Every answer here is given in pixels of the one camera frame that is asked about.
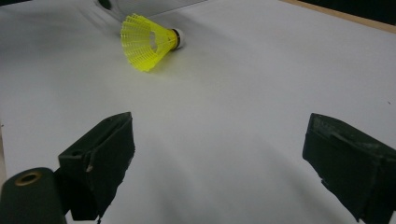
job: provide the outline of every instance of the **white table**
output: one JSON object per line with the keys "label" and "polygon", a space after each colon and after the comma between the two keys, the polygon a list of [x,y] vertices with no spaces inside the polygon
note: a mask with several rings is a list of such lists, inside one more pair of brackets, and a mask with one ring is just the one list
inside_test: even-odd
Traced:
{"label": "white table", "polygon": [[136,153],[103,223],[355,223],[302,159],[304,134],[315,112],[396,147],[396,35],[276,0],[152,19],[187,45],[145,74],[91,1],[0,7],[8,177],[55,170],[96,123],[131,111]]}

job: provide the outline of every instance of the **yellow shuttlecock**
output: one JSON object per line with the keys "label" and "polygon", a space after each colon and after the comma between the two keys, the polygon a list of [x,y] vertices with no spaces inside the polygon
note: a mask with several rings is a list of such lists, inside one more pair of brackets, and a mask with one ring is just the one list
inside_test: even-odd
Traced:
{"label": "yellow shuttlecock", "polygon": [[184,43],[178,29],[166,29],[143,16],[128,16],[122,23],[121,44],[128,61],[137,70],[148,72],[171,49]]}

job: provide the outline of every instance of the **wooden edge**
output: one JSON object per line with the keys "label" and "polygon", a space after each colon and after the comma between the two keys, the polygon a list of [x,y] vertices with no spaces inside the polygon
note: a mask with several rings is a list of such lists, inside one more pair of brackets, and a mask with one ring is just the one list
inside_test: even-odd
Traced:
{"label": "wooden edge", "polygon": [[347,14],[344,12],[340,12],[340,11],[336,11],[336,10],[332,10],[332,9],[329,9],[326,7],[315,6],[315,5],[301,2],[298,0],[280,0],[280,1],[294,4],[299,7],[306,7],[306,8],[318,11],[318,12],[322,12],[322,13],[325,13],[328,15],[332,15],[332,16],[344,19],[344,20],[354,21],[359,24],[363,24],[363,25],[370,26],[370,27],[373,27],[373,28],[376,28],[379,30],[383,30],[383,31],[387,31],[387,32],[396,34],[396,26],[389,25],[389,24],[386,24],[386,23],[383,23],[380,21],[368,20],[368,19],[365,19],[362,17],[353,16],[353,15],[350,15],[350,14]]}

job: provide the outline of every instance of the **shuttlecock cork base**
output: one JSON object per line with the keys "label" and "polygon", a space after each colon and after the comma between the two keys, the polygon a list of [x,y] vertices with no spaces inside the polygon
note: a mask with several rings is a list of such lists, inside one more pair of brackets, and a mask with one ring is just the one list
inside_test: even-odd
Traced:
{"label": "shuttlecock cork base", "polygon": [[148,72],[172,49],[184,45],[184,34],[167,29],[143,16],[128,16],[120,31],[121,44],[129,63],[139,71]]}

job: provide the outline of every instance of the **clip jaw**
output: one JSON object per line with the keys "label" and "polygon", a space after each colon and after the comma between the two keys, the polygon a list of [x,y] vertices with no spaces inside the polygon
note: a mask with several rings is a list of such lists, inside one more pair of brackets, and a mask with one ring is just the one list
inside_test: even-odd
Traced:
{"label": "clip jaw", "polygon": [[0,223],[64,224],[69,210],[74,220],[102,217],[133,156],[131,113],[102,120],[59,155],[55,173],[35,168],[6,182]]}
{"label": "clip jaw", "polygon": [[341,120],[312,114],[303,158],[356,218],[389,223],[396,202],[396,151]]}

